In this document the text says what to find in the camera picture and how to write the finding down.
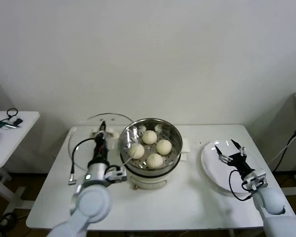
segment black cable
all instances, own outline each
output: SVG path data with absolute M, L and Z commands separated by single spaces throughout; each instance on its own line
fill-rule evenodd
M 291 142 L 291 140 L 292 140 L 295 136 L 296 136 L 296 135 L 293 134 L 293 136 L 288 140 L 288 143 L 287 143 L 286 146 L 288 146 L 288 144 Z M 275 167 L 275 169 L 273 170 L 273 172 L 275 172 L 275 171 L 277 170 L 277 168 L 280 166 L 280 164 L 282 163 L 282 160 L 283 160 L 284 155 L 285 155 L 285 153 L 286 153 L 286 151 L 287 151 L 287 148 L 288 148 L 288 147 L 286 147 L 285 150 L 283 151 L 283 153 L 282 153 L 282 157 L 281 157 L 280 161 L 278 162 L 277 166 Z
M 234 197 L 235 197 L 236 199 L 238 199 L 239 201 L 246 201 L 246 200 L 249 200 L 250 198 L 252 198 L 251 195 L 247 196 L 247 197 L 244 198 L 244 199 L 240 199 L 239 197 L 236 196 L 236 194 L 235 194 L 234 191 L 232 190 L 230 179 L 231 179 L 231 175 L 232 175 L 233 172 L 239 172 L 239 171 L 235 169 L 235 170 L 231 171 L 230 174 L 229 174 L 229 187 L 230 187 L 230 191 L 232 192 L 232 194 L 234 195 Z
M 21 237 L 25 237 L 27 236 L 30 232 L 32 231 L 32 229 L 30 229 L 29 231 L 27 231 L 24 235 L 22 235 Z
M 22 219 L 24 219 L 24 218 L 28 218 L 28 214 L 26 215 L 26 216 L 22 216 L 22 217 L 18 217 L 18 220 L 22 220 Z
M 253 191 L 253 189 L 246 189 L 245 187 L 243 187 L 244 185 L 245 185 L 245 183 L 242 183 L 242 184 L 241 184 L 241 187 L 242 187 L 243 190 L 245 190 L 245 191 L 247 191 L 247 192 L 251 192 L 251 191 Z
M 6 220 L 5 225 L 1 225 L 3 220 Z M 18 221 L 17 216 L 14 213 L 6 213 L 0 219 L 0 233 L 4 234 L 13 229 Z
M 104 171 L 104 175 L 106 175 L 107 171 L 108 171 L 109 169 L 113 168 L 113 167 L 115 167 L 117 170 L 120 170 L 120 167 L 119 167 L 118 165 L 116 165 L 116 164 L 112 164 L 112 165 L 108 166 L 108 167 L 105 169 L 105 171 Z
M 282 184 L 284 184 L 287 180 L 293 178 L 292 175 L 290 175 L 289 177 L 287 177 L 286 179 L 284 179 L 281 183 L 279 183 L 279 186 L 282 186 Z
M 77 147 L 80 146 L 82 143 L 87 142 L 87 141 L 90 141 L 90 140 L 95 140 L 95 138 L 84 139 L 83 141 L 79 142 L 79 143 L 74 147 L 74 150 L 73 150 L 72 155 L 71 155 L 72 164 L 71 164 L 71 171 L 70 171 L 70 174 L 74 174 L 74 153 L 75 153 Z
M 15 114 L 13 114 L 13 115 L 11 115 L 11 114 L 9 113 L 9 112 L 12 111 L 12 110 L 15 111 Z M 13 118 L 14 116 L 16 116 L 18 113 L 19 113 L 19 111 L 17 110 L 17 108 L 11 108 L 11 109 L 8 109 L 8 110 L 6 111 L 6 115 L 8 115 L 8 117 L 5 118 L 5 119 L 2 119 L 2 120 L 0 120 L 0 121 L 2 122 L 2 121 L 5 121 L 5 120 L 9 120 L 9 119 Z

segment cable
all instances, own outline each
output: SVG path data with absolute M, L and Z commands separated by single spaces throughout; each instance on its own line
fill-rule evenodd
M 230 191 L 232 192 L 232 194 L 234 195 L 234 197 L 235 197 L 236 199 L 238 199 L 239 201 L 246 201 L 246 200 L 249 200 L 250 198 L 252 198 L 251 195 L 247 196 L 247 197 L 244 198 L 244 199 L 240 199 L 239 197 L 236 196 L 236 194 L 235 194 L 234 191 L 232 190 L 232 187 L 231 187 L 231 181 L 230 181 L 230 180 L 231 180 L 231 175 L 232 175 L 233 172 L 239 172 L 239 171 L 236 170 L 236 169 L 234 169 L 234 170 L 231 171 L 230 174 L 229 174 L 229 187 L 230 187 Z
M 108 166 L 108 167 L 105 169 L 105 171 L 104 171 L 104 175 L 106 175 L 106 173 L 108 172 L 108 170 L 111 169 L 111 168 L 113 168 L 113 167 L 115 167 L 117 170 L 120 170 L 120 167 L 119 167 L 118 165 L 116 165 L 116 164 L 112 164 L 112 165 Z
M 179 237 L 182 237 L 182 236 L 185 235 L 187 232 L 189 232 L 189 231 L 185 231 L 184 233 L 180 234 Z
M 251 191 L 253 191 L 253 189 L 246 189 L 245 187 L 243 187 L 245 185 L 245 183 L 243 182 L 242 184 L 241 184 L 241 187 L 242 187 L 242 189 L 244 190 L 244 191 L 247 191 L 247 192 L 251 192 Z
M 21 220 L 21 219 L 24 219 L 24 218 L 26 218 L 26 217 L 28 217 L 29 216 L 29 213 L 27 213 L 27 214 L 25 214 L 25 215 L 23 215 L 23 216 L 19 216 L 17 219 L 18 220 Z
M 172 234 L 173 232 L 170 232 L 170 233 L 168 233 L 165 237 L 168 237 L 168 236 L 170 236 L 171 234 Z
M 291 142 L 286 146 L 284 147 L 273 159 L 271 159 L 267 164 L 271 164 L 281 153 L 283 150 L 285 150 L 287 147 L 289 147 L 291 145 L 291 143 L 296 139 L 296 136 L 291 140 Z
M 30 229 L 29 231 L 27 231 L 24 235 L 22 235 L 21 237 L 25 237 L 27 236 L 30 232 L 32 231 L 32 229 Z
M 9 112 L 12 111 L 12 110 L 15 111 L 15 114 L 13 114 L 13 115 L 9 114 Z M 18 113 L 19 113 L 19 111 L 18 111 L 16 108 L 8 109 L 8 110 L 6 111 L 6 115 L 8 115 L 8 117 L 5 118 L 5 119 L 2 119 L 2 120 L 0 120 L 0 121 L 2 122 L 2 121 L 5 121 L 5 120 L 9 120 L 9 119 L 11 119 L 12 117 L 16 116 Z
M 275 169 L 273 170 L 273 172 L 275 172 L 275 171 L 277 170 L 277 168 L 280 166 L 280 164 L 282 163 L 282 160 L 283 160 L 283 158 L 284 158 L 284 155 L 285 155 L 285 153 L 286 153 L 286 151 L 287 151 L 287 149 L 288 149 L 288 145 L 290 144 L 290 142 L 293 140 L 294 137 L 295 137 L 295 135 L 293 135 L 293 136 L 288 140 L 288 142 L 287 142 L 287 144 L 286 144 L 286 148 L 285 148 L 285 150 L 284 150 L 283 153 L 282 153 L 282 157 L 281 157 L 280 161 L 278 162 L 277 166 L 275 167 Z
M 17 216 L 14 213 L 6 213 L 0 218 L 0 233 L 4 235 L 4 233 L 9 232 L 13 229 L 18 221 Z
M 84 139 L 83 141 L 79 142 L 75 147 L 74 147 L 74 150 L 73 150 L 73 153 L 71 155 L 71 160 L 72 160 L 72 164 L 71 164 L 71 171 L 70 171 L 70 174 L 74 174 L 74 153 L 76 152 L 77 148 L 84 142 L 87 142 L 87 141 L 90 141 L 90 140 L 95 140 L 95 138 L 87 138 L 87 139 Z
M 284 179 L 281 183 L 279 183 L 279 186 L 282 186 L 287 180 L 289 180 L 290 178 L 293 178 L 292 175 L 290 175 L 289 177 L 287 177 L 286 179 Z

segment white plate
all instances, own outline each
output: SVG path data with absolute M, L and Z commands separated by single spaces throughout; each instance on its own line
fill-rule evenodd
M 218 140 L 213 141 L 207 144 L 201 154 L 201 161 L 204 167 L 204 170 L 208 177 L 216 183 L 221 188 L 230 191 L 229 188 L 229 175 L 230 172 L 235 170 L 236 168 L 233 166 L 228 166 L 225 163 L 222 163 L 218 159 L 218 154 L 215 148 L 215 145 L 220 149 L 220 151 L 227 156 L 235 154 L 239 152 L 232 141 L 228 140 Z M 247 151 L 247 160 L 246 162 L 252 169 L 259 169 L 257 166 L 254 157 L 250 154 L 250 151 Z M 231 187 L 235 193 L 244 194 L 248 193 L 243 190 L 241 187 L 242 179 L 238 172 L 234 172 L 231 176 Z

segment white desk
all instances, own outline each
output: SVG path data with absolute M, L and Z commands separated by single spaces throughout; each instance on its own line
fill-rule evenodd
M 200 164 L 201 148 L 209 141 L 235 139 L 244 145 L 265 170 L 270 187 L 281 192 L 263 157 L 241 125 L 182 125 L 177 126 L 189 140 L 187 161 L 180 161 L 168 184 L 159 190 L 133 190 L 128 182 L 109 187 L 112 209 L 105 220 L 92 224 L 89 230 L 206 230 L 262 227 L 262 219 L 252 199 L 236 200 L 206 176 Z M 91 126 L 79 126 L 71 139 L 71 149 L 89 137 Z M 74 187 L 68 186 L 71 160 L 65 142 L 31 209 L 26 224 L 30 228 L 51 229 L 68 220 Z M 86 167 L 92 158 L 94 142 L 79 147 L 75 161 Z M 109 152 L 111 164 L 120 164 L 116 153 Z M 78 175 L 84 172 L 76 168 Z
M 16 193 L 13 193 L 3 185 L 5 180 L 11 180 L 11 176 L 2 167 L 38 120 L 39 112 L 19 111 L 17 116 L 23 120 L 19 128 L 9 130 L 0 128 L 0 175 L 2 176 L 0 196 L 9 201 L 5 213 L 12 212 L 15 208 L 31 209 L 33 205 L 33 201 L 24 201 L 20 198 L 25 187 L 19 187 Z M 0 111 L 0 120 L 5 118 L 7 118 L 6 111 Z

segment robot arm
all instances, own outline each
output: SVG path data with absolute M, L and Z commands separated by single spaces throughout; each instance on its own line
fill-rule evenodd
M 266 173 L 255 171 L 246 163 L 246 150 L 237 142 L 231 140 L 239 150 L 231 156 L 225 156 L 216 146 L 219 159 L 234 166 L 239 171 L 242 184 L 251 193 L 256 209 L 259 211 L 268 237 L 296 237 L 296 216 L 287 205 L 285 196 L 272 189 L 267 188 Z
M 48 237 L 85 237 L 91 223 L 102 221 L 109 214 L 111 195 L 107 187 L 126 181 L 126 170 L 108 162 L 105 129 L 106 125 L 103 122 L 94 138 L 96 147 L 93 158 L 88 163 L 88 171 L 73 195 L 71 218 L 56 226 Z M 72 184 L 75 184 L 73 172 L 69 180 L 69 185 Z
M 111 210 L 111 195 L 102 185 L 84 189 L 77 197 L 71 218 L 56 226 L 48 237 L 85 237 L 91 223 L 102 221 Z

